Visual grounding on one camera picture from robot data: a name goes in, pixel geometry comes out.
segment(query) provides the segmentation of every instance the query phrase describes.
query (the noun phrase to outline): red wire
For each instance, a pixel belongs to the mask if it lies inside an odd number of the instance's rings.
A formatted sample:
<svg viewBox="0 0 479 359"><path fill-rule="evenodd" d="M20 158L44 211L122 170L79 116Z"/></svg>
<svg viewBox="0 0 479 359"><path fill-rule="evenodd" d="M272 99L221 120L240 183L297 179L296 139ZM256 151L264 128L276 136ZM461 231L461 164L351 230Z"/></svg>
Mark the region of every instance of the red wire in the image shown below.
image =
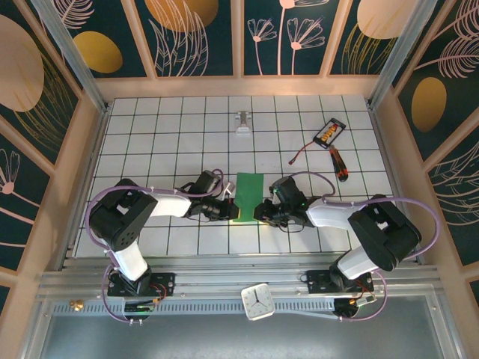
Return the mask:
<svg viewBox="0 0 479 359"><path fill-rule="evenodd" d="M313 144L313 143L314 143L314 141L311 141L309 144L305 144L305 146L304 146L301 150L299 150L298 153L293 157L293 159L292 159L291 161L289 161L288 163L289 163L290 165L292 165L292 164L296 161L296 159L298 158L299 154L300 154L302 151L304 151L307 146L309 146L310 144Z"/></svg>

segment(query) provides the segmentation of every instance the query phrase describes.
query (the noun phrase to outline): green cloth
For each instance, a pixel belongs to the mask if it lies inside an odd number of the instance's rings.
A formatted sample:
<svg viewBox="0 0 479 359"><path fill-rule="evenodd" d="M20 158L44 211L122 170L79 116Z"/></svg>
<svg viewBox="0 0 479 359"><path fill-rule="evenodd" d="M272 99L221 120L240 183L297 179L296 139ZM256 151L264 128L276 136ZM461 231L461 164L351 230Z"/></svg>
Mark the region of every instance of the green cloth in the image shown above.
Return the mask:
<svg viewBox="0 0 479 359"><path fill-rule="evenodd" d="M237 177L237 194L234 203L239 207L239 217L233 222L253 222L254 209L263 202L263 174L242 174Z"/></svg>

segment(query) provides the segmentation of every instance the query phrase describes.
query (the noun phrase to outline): white clock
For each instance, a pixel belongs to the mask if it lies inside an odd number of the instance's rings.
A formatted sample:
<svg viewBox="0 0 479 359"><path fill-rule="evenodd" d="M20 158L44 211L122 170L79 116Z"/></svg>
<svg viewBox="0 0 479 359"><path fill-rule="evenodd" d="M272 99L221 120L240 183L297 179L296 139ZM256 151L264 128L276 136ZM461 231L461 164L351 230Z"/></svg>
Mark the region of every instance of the white clock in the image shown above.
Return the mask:
<svg viewBox="0 0 479 359"><path fill-rule="evenodd" d="M275 312L275 302L266 283L243 289L241 299L249 320L266 318Z"/></svg>

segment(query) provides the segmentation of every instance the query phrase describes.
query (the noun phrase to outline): flower drawing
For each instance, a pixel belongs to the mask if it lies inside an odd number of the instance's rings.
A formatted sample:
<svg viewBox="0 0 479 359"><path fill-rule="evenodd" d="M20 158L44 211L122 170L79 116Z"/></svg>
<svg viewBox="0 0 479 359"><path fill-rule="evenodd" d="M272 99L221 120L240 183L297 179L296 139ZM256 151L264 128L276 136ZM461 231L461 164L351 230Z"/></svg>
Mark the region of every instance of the flower drawing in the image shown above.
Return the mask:
<svg viewBox="0 0 479 359"><path fill-rule="evenodd" d="M268 19L268 20L260 19L257 22L255 19L248 20L248 29L254 41L254 48L256 50L257 68L260 71L260 75L263 75L263 71L261 69L260 54L257 49L257 43L261 41L272 40L276 38L278 34L276 33L276 31L273 31L274 26L271 23L271 19Z"/></svg>
<svg viewBox="0 0 479 359"><path fill-rule="evenodd" d="M321 20L321 18L318 20L304 19L299 26L298 18L287 21L287 34L290 38L291 49L293 49L291 75L294 75L296 51L324 45L325 37L320 36L323 32Z"/></svg>

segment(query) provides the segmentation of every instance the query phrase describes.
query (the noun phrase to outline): white tile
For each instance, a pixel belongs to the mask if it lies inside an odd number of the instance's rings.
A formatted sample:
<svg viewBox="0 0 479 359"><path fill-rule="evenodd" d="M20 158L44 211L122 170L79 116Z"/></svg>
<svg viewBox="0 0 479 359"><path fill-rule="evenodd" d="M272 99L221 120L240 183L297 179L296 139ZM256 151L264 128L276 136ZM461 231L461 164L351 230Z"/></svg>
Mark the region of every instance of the white tile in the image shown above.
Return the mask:
<svg viewBox="0 0 479 359"><path fill-rule="evenodd" d="M207 114L227 114L228 112L228 97L214 96L207 97Z"/></svg>
<svg viewBox="0 0 479 359"><path fill-rule="evenodd" d="M298 112L276 114L279 131L301 131L301 120Z"/></svg>
<svg viewBox="0 0 479 359"><path fill-rule="evenodd" d="M227 152L228 133L215 132L204 134L204 152Z"/></svg>
<svg viewBox="0 0 479 359"><path fill-rule="evenodd" d="M112 114L134 114L137 99L116 99Z"/></svg>
<svg viewBox="0 0 479 359"><path fill-rule="evenodd" d="M132 133L154 133L156 126L155 114L143 114L133 119Z"/></svg>
<svg viewBox="0 0 479 359"><path fill-rule="evenodd" d="M156 133L179 132L180 131L179 114L161 114L156 123Z"/></svg>
<svg viewBox="0 0 479 359"><path fill-rule="evenodd" d="M254 131L277 131L276 114L253 114Z"/></svg>
<svg viewBox="0 0 479 359"><path fill-rule="evenodd" d="M275 112L273 96L253 96L253 112Z"/></svg>
<svg viewBox="0 0 479 359"><path fill-rule="evenodd" d="M316 228L305 227L298 233L290 233L291 253L319 252L320 238Z"/></svg>
<svg viewBox="0 0 479 359"><path fill-rule="evenodd" d="M306 153L306 156L310 171L321 174L335 171L329 151L310 151Z"/></svg>
<svg viewBox="0 0 479 359"><path fill-rule="evenodd" d="M173 176L177 155L152 155L150 163L150 176Z"/></svg>
<svg viewBox="0 0 479 359"><path fill-rule="evenodd" d="M201 173L201 153L178 153L177 172L178 174L200 174Z"/></svg>
<svg viewBox="0 0 479 359"><path fill-rule="evenodd" d="M335 174L321 174L330 180L335 187L336 195L338 196L338 181ZM331 186L322 178L311 175L311 187L313 188L313 196L322 196L327 193L332 193Z"/></svg>
<svg viewBox="0 0 479 359"><path fill-rule="evenodd" d="M366 194L364 180L359 172L350 173L346 182L339 182L339 192L341 196L361 196Z"/></svg>
<svg viewBox="0 0 479 359"><path fill-rule="evenodd" d="M182 114L181 132L203 132L204 114Z"/></svg>
<svg viewBox="0 0 479 359"><path fill-rule="evenodd" d="M346 111L367 111L366 100L362 95L343 95Z"/></svg>
<svg viewBox="0 0 479 359"><path fill-rule="evenodd" d="M318 133L324 127L322 112L301 112L299 115L303 131L315 131Z"/></svg>
<svg viewBox="0 0 479 359"><path fill-rule="evenodd" d="M298 100L296 96L275 96L276 112L297 112Z"/></svg>
<svg viewBox="0 0 479 359"><path fill-rule="evenodd" d="M265 174L263 176L263 198L270 198L271 193L269 192L269 187L281 179L283 176L281 174Z"/></svg>
<svg viewBox="0 0 479 359"><path fill-rule="evenodd" d="M159 99L138 99L135 114L158 114Z"/></svg>
<svg viewBox="0 0 479 359"><path fill-rule="evenodd" d="M203 152L202 133L180 133L178 152L201 153Z"/></svg>
<svg viewBox="0 0 479 359"><path fill-rule="evenodd" d="M343 162L346 165L348 172L361 171L356 151L339 151L339 156L341 156L341 158L343 159Z"/></svg>
<svg viewBox="0 0 479 359"><path fill-rule="evenodd" d="M204 114L206 100L204 97L184 97L183 114Z"/></svg>
<svg viewBox="0 0 479 359"><path fill-rule="evenodd" d="M228 254L228 226L202 227L198 254Z"/></svg>
<svg viewBox="0 0 479 359"><path fill-rule="evenodd" d="M228 132L228 114L205 114L205 132Z"/></svg>
<svg viewBox="0 0 479 359"><path fill-rule="evenodd" d="M254 133L255 151L279 151L278 133L274 132L255 132Z"/></svg>
<svg viewBox="0 0 479 359"><path fill-rule="evenodd" d="M371 129L359 129L351 131L353 134L354 145L358 150L377 150L379 146L377 144L374 131Z"/></svg>
<svg viewBox="0 0 479 359"><path fill-rule="evenodd" d="M129 134L132 130L133 116L111 116L107 135Z"/></svg>
<svg viewBox="0 0 479 359"><path fill-rule="evenodd" d="M120 177L95 177L94 184L90 193L90 200L93 199L104 189L115 186L120 181Z"/></svg>
<svg viewBox="0 0 479 359"><path fill-rule="evenodd" d="M281 159L278 152L259 152L254 154L257 174L281 173Z"/></svg>
<svg viewBox="0 0 479 359"><path fill-rule="evenodd" d="M350 240L347 230L333 227L319 227L321 251L345 252L350 249Z"/></svg>
<svg viewBox="0 0 479 359"><path fill-rule="evenodd" d="M323 111L344 111L341 95L321 95Z"/></svg>
<svg viewBox="0 0 479 359"><path fill-rule="evenodd" d="M375 194L392 194L386 172L364 172L363 176L366 182L367 193L370 196Z"/></svg>
<svg viewBox="0 0 479 359"><path fill-rule="evenodd" d="M253 136L237 135L235 132L230 132L230 152L244 152L252 151Z"/></svg>
<svg viewBox="0 0 479 359"><path fill-rule="evenodd" d="M230 254L258 253L257 226L230 227Z"/></svg>
<svg viewBox="0 0 479 359"><path fill-rule="evenodd" d="M281 151L299 151L305 145L301 131L279 132Z"/></svg>
<svg viewBox="0 0 479 359"><path fill-rule="evenodd" d="M127 155L123 176L148 176L151 155Z"/></svg>
<svg viewBox="0 0 479 359"><path fill-rule="evenodd" d="M128 135L107 135L102 148L102 155L120 155L126 153Z"/></svg>
<svg viewBox="0 0 479 359"><path fill-rule="evenodd" d="M104 257L103 248L95 245L85 230L82 230L77 239L75 257L77 258L98 258Z"/></svg>
<svg viewBox="0 0 479 359"><path fill-rule="evenodd" d="M229 112L233 114L238 111L251 112L251 97L250 96L230 96Z"/></svg>
<svg viewBox="0 0 479 359"><path fill-rule="evenodd" d="M283 164L283 171L291 173L309 171L305 152L301 152L292 165L289 164L289 161L291 161L295 155L295 151L281 151L281 163Z"/></svg>
<svg viewBox="0 0 479 359"><path fill-rule="evenodd" d="M120 177L125 162L125 155L100 156L97 176Z"/></svg>
<svg viewBox="0 0 479 359"><path fill-rule="evenodd" d="M279 228L260 226L260 253L290 253L287 233Z"/></svg>
<svg viewBox="0 0 479 359"><path fill-rule="evenodd" d="M321 101L318 95L298 96L298 105L301 112L322 111Z"/></svg>
<svg viewBox="0 0 479 359"><path fill-rule="evenodd" d="M350 121L351 129L372 129L371 119L369 113L366 111L347 112L347 117Z"/></svg>
<svg viewBox="0 0 479 359"><path fill-rule="evenodd" d="M235 152L230 153L230 174L245 172L254 173L254 154L253 152Z"/></svg>
<svg viewBox="0 0 479 359"><path fill-rule="evenodd" d="M205 153L203 155L203 171L219 168L223 173L228 173L228 154L227 153Z"/></svg>
<svg viewBox="0 0 479 359"><path fill-rule="evenodd" d="M289 168L283 168L283 171L288 171ZM309 180L309 175L307 174L300 174L298 176L293 177L296 187L306 196L310 197L311 193L311 183Z"/></svg>
<svg viewBox="0 0 479 359"><path fill-rule="evenodd" d="M198 252L198 227L172 227L168 244L169 256L192 255Z"/></svg>
<svg viewBox="0 0 479 359"><path fill-rule="evenodd" d="M153 143L153 153L176 153L178 149L177 133L157 133Z"/></svg>
<svg viewBox="0 0 479 359"><path fill-rule="evenodd" d="M162 97L159 102L159 114L181 114L182 97Z"/></svg>
<svg viewBox="0 0 479 359"><path fill-rule="evenodd" d="M354 150L354 141L351 131L345 129L332 143L338 150Z"/></svg>
<svg viewBox="0 0 479 359"><path fill-rule="evenodd" d="M138 246L143 257L166 256L169 228L143 228L140 232Z"/></svg>
<svg viewBox="0 0 479 359"><path fill-rule="evenodd" d="M128 154L151 153L154 134L131 135L128 143Z"/></svg>
<svg viewBox="0 0 479 359"><path fill-rule="evenodd" d="M359 150L358 157L363 171L385 171L379 150Z"/></svg>

